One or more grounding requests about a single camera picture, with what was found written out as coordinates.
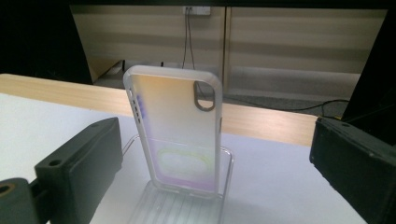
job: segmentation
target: power outlet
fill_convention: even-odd
[[[195,16],[210,16],[210,7],[183,7],[183,14],[186,15],[188,10],[189,15]]]

